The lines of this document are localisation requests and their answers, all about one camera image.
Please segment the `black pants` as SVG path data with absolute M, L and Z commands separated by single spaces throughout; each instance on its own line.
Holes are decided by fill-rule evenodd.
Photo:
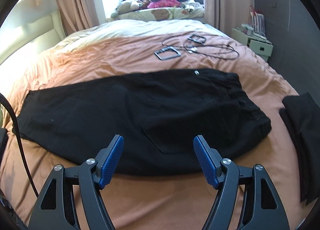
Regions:
M 17 121 L 23 139 L 74 164 L 121 135 L 116 172 L 135 176 L 200 172 L 197 135 L 234 159 L 271 131 L 238 75 L 214 69 L 132 73 L 30 91 Z

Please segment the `orange bed duvet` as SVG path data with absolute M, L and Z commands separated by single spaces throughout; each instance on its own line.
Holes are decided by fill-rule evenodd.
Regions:
M 178 44 L 191 33 L 206 34 L 212 44 L 235 48 L 230 60 L 183 53 L 161 61 L 154 52 L 163 39 L 175 35 Z M 237 164 L 262 164 L 284 205 L 291 229 L 311 212 L 313 204 L 300 200 L 295 148 L 279 116 L 282 100 L 295 89 L 248 47 L 198 21 L 149 22 L 121 20 L 76 32 L 42 52 L 25 51 L 1 65 L 1 93 L 16 113 L 31 90 L 74 84 L 125 73 L 168 69 L 211 68 L 238 74 L 248 97 L 271 119 L 272 130 Z M 102 191 L 117 229 L 201 229 L 216 196 L 202 174 L 141 178 L 115 175 Z

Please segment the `folded black garment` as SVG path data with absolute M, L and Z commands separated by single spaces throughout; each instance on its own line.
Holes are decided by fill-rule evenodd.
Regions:
M 296 150 L 300 200 L 306 204 L 319 198 L 319 106 L 309 93 L 286 96 L 279 115 Z

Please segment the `white bedside drawer cabinet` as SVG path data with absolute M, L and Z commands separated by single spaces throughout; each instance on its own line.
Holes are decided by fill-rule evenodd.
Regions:
M 249 23 L 232 28 L 231 37 L 250 48 L 265 62 L 268 62 L 272 55 L 273 44 L 266 36 L 264 15 L 257 12 L 252 5 L 249 7 Z

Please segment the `cream padded headboard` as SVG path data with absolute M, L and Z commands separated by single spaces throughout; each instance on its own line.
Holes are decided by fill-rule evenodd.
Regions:
M 26 45 L 42 52 L 66 38 L 61 14 L 55 10 L 33 23 L 1 32 L 1 63 Z

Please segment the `pile of plush toys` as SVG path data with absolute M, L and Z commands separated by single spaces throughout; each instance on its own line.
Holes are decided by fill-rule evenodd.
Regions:
M 163 21 L 174 19 L 204 19 L 204 0 L 124 0 L 107 22 L 116 20 Z

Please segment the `grey square frame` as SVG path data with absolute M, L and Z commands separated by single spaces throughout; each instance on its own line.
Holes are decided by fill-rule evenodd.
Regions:
M 154 52 L 154 55 L 161 61 L 178 58 L 181 56 L 180 51 L 172 46 L 164 47 Z

